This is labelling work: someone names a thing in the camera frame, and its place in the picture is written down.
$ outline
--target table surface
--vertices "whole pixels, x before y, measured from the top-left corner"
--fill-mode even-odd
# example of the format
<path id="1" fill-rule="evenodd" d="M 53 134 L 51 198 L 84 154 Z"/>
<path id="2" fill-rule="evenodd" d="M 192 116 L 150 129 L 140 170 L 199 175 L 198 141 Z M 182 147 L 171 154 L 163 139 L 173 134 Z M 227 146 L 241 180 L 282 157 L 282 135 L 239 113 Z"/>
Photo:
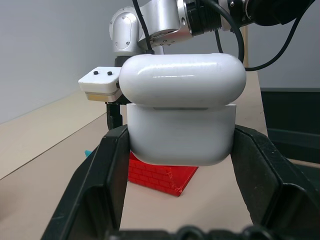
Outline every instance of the table surface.
<path id="1" fill-rule="evenodd" d="M 237 124 L 267 133 L 256 72 L 248 74 L 244 93 L 235 103 Z M 107 131 L 103 115 L 0 181 L 0 239 L 41 238 L 85 159 L 84 151 L 93 150 Z M 195 225 L 204 231 L 240 231 L 250 224 L 228 156 L 217 165 L 200 167 L 180 197 L 128 182 L 121 228 L 176 231 Z"/>
<path id="2" fill-rule="evenodd" d="M 106 112 L 104 102 L 74 94 L 0 124 L 0 179 Z"/>

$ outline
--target cable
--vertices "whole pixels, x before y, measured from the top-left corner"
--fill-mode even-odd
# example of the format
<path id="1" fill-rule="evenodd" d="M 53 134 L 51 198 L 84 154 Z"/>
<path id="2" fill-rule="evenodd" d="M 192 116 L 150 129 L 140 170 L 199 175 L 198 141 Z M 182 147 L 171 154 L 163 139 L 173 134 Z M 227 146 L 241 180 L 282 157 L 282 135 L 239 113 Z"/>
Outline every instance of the cable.
<path id="1" fill-rule="evenodd" d="M 289 44 L 291 42 L 291 39 L 295 34 L 295 31 L 296 31 L 296 29 L 298 27 L 298 24 L 299 24 L 299 22 L 300 22 L 300 20 L 301 20 L 301 18 L 303 16 L 303 14 L 295 19 L 294 24 L 292 25 L 292 28 L 291 28 L 291 30 L 289 32 L 289 35 L 288 35 L 287 39 L 285 40 L 281 50 L 278 52 L 277 55 L 274 56 L 274 58 L 272 58 L 270 61 L 268 61 L 268 62 L 266 62 L 266 63 L 264 63 L 264 64 L 262 64 L 260 66 L 246 67 L 245 70 L 247 72 L 258 71 L 258 70 L 261 70 L 261 69 L 264 69 L 264 68 L 270 66 L 275 61 L 277 61 L 282 56 L 282 54 L 284 54 L 284 52 L 286 51 L 287 47 L 289 46 Z"/>
<path id="2" fill-rule="evenodd" d="M 231 17 L 231 15 L 224 10 L 218 3 L 215 2 L 215 0 L 201 0 L 203 3 L 209 5 L 211 8 L 213 8 L 217 13 L 222 15 L 224 19 L 230 24 L 236 40 L 238 42 L 238 59 L 243 63 L 245 58 L 245 43 L 244 38 L 242 37 L 242 33 L 240 31 L 240 28 L 235 23 L 234 19 Z"/>
<path id="3" fill-rule="evenodd" d="M 144 16 L 141 13 L 141 10 L 140 10 L 139 4 L 138 4 L 138 0 L 132 0 L 132 3 L 133 3 L 134 9 L 135 9 L 136 14 L 137 14 L 137 17 L 139 19 L 139 22 L 141 24 L 141 27 L 142 27 L 144 35 L 145 35 L 145 42 L 146 42 L 146 46 L 148 48 L 147 53 L 155 54 L 155 51 L 153 51 L 153 49 L 151 47 L 148 28 L 147 28 L 146 22 L 144 20 Z"/>
<path id="4" fill-rule="evenodd" d="M 273 64 L 275 61 L 277 61 L 281 56 L 282 54 L 284 54 L 284 52 L 286 51 L 287 47 L 289 46 L 294 34 L 295 34 L 295 31 L 298 27 L 298 24 L 302 18 L 302 16 L 304 15 L 305 12 L 302 13 L 301 16 L 297 17 L 294 21 L 294 24 L 292 25 L 292 28 L 289 32 L 289 35 L 286 39 L 286 41 L 284 42 L 282 48 L 280 49 L 280 51 L 278 52 L 277 55 L 274 56 L 274 58 L 272 58 L 270 61 L 262 64 L 262 65 L 259 65 L 259 66 L 255 66 L 255 67 L 245 67 L 245 70 L 247 72 L 252 72 L 252 71 L 258 71 L 258 70 L 261 70 L 261 69 L 264 69 L 266 67 L 269 67 L 271 64 Z M 215 30 L 214 31 L 214 34 L 215 34 L 215 39 L 216 39 L 216 44 L 217 44 L 217 47 L 218 47 L 218 50 L 219 50 L 219 53 L 223 54 L 224 51 L 221 47 L 221 41 L 220 41 L 220 36 L 219 36 L 219 33 L 218 33 L 218 30 Z"/>
<path id="5" fill-rule="evenodd" d="M 214 35 L 215 35 L 216 45 L 218 47 L 219 53 L 223 54 L 224 51 L 223 51 L 222 46 L 221 46 L 220 36 L 219 36 L 219 32 L 218 32 L 217 29 L 214 30 Z"/>

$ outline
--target teal object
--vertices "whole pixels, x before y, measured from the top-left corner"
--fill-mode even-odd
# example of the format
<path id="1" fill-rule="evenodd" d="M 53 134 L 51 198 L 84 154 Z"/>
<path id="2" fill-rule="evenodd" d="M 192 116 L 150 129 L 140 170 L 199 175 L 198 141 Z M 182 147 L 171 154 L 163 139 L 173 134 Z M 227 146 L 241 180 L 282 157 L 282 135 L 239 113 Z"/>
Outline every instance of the teal object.
<path id="1" fill-rule="evenodd" d="M 85 154 L 85 157 L 89 157 L 89 155 L 92 153 L 92 151 L 89 151 L 89 150 L 85 150 L 84 151 L 84 154 Z"/>

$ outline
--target red brick block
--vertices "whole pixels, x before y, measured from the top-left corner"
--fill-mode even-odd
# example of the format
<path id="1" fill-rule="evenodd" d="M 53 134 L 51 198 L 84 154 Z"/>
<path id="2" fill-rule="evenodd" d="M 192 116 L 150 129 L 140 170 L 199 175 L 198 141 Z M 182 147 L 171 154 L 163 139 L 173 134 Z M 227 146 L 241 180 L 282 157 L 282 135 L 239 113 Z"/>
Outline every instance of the red brick block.
<path id="1" fill-rule="evenodd" d="M 152 183 L 152 184 L 156 184 L 156 185 L 159 184 L 159 181 L 157 179 L 154 179 L 154 178 L 151 178 L 151 177 L 149 177 L 149 182 Z"/>
<path id="2" fill-rule="evenodd" d="M 143 176 L 151 177 L 152 178 L 152 173 L 150 171 L 142 171 Z"/>
<path id="3" fill-rule="evenodd" d="M 156 172 L 157 172 L 158 174 L 162 174 L 162 175 L 167 174 L 166 169 L 163 169 L 163 168 L 157 168 L 157 169 L 156 169 Z"/>
<path id="4" fill-rule="evenodd" d="M 129 181 L 134 183 L 134 184 L 137 184 L 137 179 L 133 178 L 133 177 L 128 177 Z"/>
<path id="5" fill-rule="evenodd" d="M 129 161 L 129 167 L 135 168 L 136 165 L 135 165 L 135 163 L 133 161 Z"/>
<path id="6" fill-rule="evenodd" d="M 137 169 L 142 169 L 142 170 L 145 170 L 145 169 L 146 169 L 145 166 L 143 166 L 142 164 L 136 164 L 135 167 L 136 167 Z"/>
<path id="7" fill-rule="evenodd" d="M 163 179 L 164 181 L 167 181 L 167 182 L 171 182 L 171 181 L 172 181 L 172 179 L 171 179 L 168 175 L 162 176 L 162 179 Z"/>
<path id="8" fill-rule="evenodd" d="M 157 166 L 139 161 L 130 153 L 128 180 L 163 193 L 180 196 L 197 170 L 192 166 Z"/>
<path id="9" fill-rule="evenodd" d="M 139 179 L 139 175 L 133 172 L 129 172 L 129 177 Z"/>
<path id="10" fill-rule="evenodd" d="M 146 176 L 140 175 L 139 178 L 140 178 L 140 180 L 142 180 L 142 181 L 149 182 L 149 179 L 148 179 L 148 177 L 146 177 Z"/>
<path id="11" fill-rule="evenodd" d="M 132 171 L 133 171 L 135 174 L 142 175 L 142 171 L 141 171 L 140 169 L 134 168 Z"/>
<path id="12" fill-rule="evenodd" d="M 146 185 L 144 181 L 141 181 L 141 180 L 139 180 L 139 179 L 136 180 L 136 183 L 137 183 L 137 184 L 140 184 L 140 185 L 142 185 L 142 186 L 145 186 L 145 185 Z"/>
<path id="13" fill-rule="evenodd" d="M 176 192 L 173 189 L 166 189 L 165 191 L 166 191 L 167 194 L 171 194 L 171 195 L 174 195 L 174 196 L 179 196 L 180 195 L 180 192 Z"/>
<path id="14" fill-rule="evenodd" d="M 167 181 L 159 181 L 159 184 L 163 187 L 170 188 L 170 184 Z"/>
<path id="15" fill-rule="evenodd" d="M 162 180 L 162 175 L 160 174 L 157 174 L 157 173 L 152 173 L 152 177 L 155 178 L 155 179 L 159 179 L 159 180 Z"/>
<path id="16" fill-rule="evenodd" d="M 151 189 L 155 189 L 155 188 L 156 188 L 155 185 L 153 185 L 153 184 L 150 183 L 150 182 L 146 182 L 146 183 L 145 183 L 145 186 L 148 187 L 148 188 L 151 188 Z"/>
<path id="17" fill-rule="evenodd" d="M 156 168 L 148 164 L 145 165 L 145 169 L 154 173 L 156 172 Z"/>
<path id="18" fill-rule="evenodd" d="M 162 186 L 155 186 L 155 189 L 159 190 L 160 192 L 166 192 L 165 188 Z"/>

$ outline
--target red brick pattern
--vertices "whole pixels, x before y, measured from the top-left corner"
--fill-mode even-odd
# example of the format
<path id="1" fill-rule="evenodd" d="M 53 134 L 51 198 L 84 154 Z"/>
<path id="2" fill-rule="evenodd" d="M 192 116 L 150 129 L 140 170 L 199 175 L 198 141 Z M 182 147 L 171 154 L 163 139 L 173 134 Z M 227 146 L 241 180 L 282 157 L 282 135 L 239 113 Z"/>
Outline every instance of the red brick pattern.
<path id="1" fill-rule="evenodd" d="M 130 159 L 128 179 L 132 183 L 174 196 L 181 194 L 180 189 L 173 181 L 170 167 L 149 165 L 139 160 Z"/>

